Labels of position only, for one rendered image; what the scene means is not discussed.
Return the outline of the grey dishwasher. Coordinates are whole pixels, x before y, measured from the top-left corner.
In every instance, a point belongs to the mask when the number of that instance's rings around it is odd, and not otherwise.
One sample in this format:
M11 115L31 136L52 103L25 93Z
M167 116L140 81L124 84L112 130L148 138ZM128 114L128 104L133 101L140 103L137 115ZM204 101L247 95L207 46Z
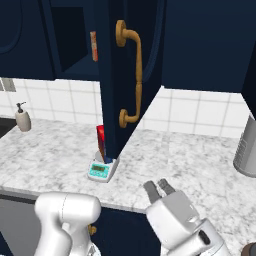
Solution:
M13 256L34 256L41 234L34 205L32 199L0 194L0 232Z

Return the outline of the white teal digital scale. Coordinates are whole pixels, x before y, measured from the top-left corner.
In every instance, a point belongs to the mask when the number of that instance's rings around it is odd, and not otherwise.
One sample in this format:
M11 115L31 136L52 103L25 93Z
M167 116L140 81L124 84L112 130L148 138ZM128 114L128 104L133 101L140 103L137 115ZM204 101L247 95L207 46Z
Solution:
M108 183L113 177L120 158L113 159L111 163L105 163L101 153L97 151L94 159L89 164L87 176L92 181Z

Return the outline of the navy closed cabinet door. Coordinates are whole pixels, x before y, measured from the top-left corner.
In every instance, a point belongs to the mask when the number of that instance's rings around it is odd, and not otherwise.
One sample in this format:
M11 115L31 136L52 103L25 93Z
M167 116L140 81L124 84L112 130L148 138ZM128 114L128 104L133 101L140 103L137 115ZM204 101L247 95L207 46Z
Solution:
M0 0L0 77L55 78L43 0Z

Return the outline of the red boxed food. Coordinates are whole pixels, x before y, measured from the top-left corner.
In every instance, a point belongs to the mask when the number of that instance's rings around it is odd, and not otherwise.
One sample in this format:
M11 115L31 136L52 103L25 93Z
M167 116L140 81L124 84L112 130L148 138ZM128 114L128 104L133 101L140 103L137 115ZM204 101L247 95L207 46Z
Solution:
M105 164L110 164L112 163L113 159L106 156L104 125L96 126L96 131L97 131L97 138L98 138L98 148L102 156L103 162Z

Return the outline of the grey cylindrical appliance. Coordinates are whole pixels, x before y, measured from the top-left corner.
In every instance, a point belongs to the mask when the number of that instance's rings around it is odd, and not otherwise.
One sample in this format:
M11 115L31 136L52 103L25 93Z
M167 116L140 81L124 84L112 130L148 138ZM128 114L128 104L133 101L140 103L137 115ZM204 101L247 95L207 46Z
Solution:
M234 168L245 176L256 178L256 120L249 114L233 160Z

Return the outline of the navy wall cabinet body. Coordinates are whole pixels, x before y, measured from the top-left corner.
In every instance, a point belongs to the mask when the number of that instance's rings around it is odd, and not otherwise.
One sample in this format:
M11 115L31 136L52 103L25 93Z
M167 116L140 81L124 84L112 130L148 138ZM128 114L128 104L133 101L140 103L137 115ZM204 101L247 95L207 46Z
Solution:
M90 33L96 29L93 0L42 0L57 79L97 81Z

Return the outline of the navy base cabinet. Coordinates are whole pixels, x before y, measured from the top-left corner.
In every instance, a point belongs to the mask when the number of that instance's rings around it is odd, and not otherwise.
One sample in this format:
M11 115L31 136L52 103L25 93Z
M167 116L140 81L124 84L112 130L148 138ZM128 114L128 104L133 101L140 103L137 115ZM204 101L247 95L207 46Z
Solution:
M103 207L91 237L101 256L160 256L161 244L146 215Z

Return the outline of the navy open cabinet door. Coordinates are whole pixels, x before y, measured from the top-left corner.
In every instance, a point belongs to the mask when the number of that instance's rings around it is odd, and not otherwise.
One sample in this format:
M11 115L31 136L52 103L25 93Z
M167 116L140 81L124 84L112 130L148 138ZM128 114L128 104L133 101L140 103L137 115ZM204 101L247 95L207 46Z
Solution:
M165 7L167 0L95 0L98 67L106 155L117 158L136 129L136 123L122 128L120 111L143 116L162 82ZM142 51L141 109L136 109L136 43L116 43L116 23L138 33Z

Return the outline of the grey wall outlet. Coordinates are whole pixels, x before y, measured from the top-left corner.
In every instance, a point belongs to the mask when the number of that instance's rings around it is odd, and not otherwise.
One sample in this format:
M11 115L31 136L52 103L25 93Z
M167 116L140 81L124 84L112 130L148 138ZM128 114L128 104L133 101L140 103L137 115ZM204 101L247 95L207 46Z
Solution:
M2 78L1 79L4 90L7 92L15 92L16 88L14 82L11 78Z

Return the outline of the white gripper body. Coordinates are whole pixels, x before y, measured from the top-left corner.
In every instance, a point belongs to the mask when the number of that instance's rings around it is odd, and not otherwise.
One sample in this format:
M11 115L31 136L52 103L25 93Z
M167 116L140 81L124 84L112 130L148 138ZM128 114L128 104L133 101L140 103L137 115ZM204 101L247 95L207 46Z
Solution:
M173 249L196 230L199 213L182 191L158 199L146 209L147 219L163 247Z

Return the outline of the brown round object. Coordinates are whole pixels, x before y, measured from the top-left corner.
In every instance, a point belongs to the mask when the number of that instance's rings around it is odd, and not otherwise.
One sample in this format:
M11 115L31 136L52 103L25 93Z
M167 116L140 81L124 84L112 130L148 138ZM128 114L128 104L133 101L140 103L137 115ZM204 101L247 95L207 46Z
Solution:
M247 244L243 248L241 256L256 256L256 243Z

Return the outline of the orange box in cabinet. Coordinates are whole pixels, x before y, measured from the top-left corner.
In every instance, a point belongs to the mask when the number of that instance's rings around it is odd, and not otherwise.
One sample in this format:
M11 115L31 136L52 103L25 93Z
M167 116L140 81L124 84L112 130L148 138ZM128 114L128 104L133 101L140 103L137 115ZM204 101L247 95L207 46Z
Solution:
M96 31L90 31L92 59L94 62L98 62L98 49L96 40Z

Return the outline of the beige soap dispenser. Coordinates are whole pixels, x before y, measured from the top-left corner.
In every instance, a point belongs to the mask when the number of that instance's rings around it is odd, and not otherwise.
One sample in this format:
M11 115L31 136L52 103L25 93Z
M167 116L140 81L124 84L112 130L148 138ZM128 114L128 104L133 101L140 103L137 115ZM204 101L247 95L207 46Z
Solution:
M22 132L28 132L31 129L31 119L26 110L22 109L23 103L17 103L18 108L15 113L16 124Z

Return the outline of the dark sink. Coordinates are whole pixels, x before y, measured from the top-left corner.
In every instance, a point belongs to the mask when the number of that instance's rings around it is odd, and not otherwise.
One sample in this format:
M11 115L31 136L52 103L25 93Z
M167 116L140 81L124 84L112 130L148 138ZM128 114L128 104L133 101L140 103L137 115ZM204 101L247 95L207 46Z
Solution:
M15 119L0 117L0 138L6 135L15 126L16 126Z

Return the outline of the navy wall cabinet run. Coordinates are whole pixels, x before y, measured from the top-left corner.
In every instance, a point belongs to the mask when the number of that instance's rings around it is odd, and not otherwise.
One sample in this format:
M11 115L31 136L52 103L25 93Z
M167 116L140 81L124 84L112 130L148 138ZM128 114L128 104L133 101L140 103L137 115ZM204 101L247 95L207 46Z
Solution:
M256 0L167 0L162 84L240 93L256 118Z

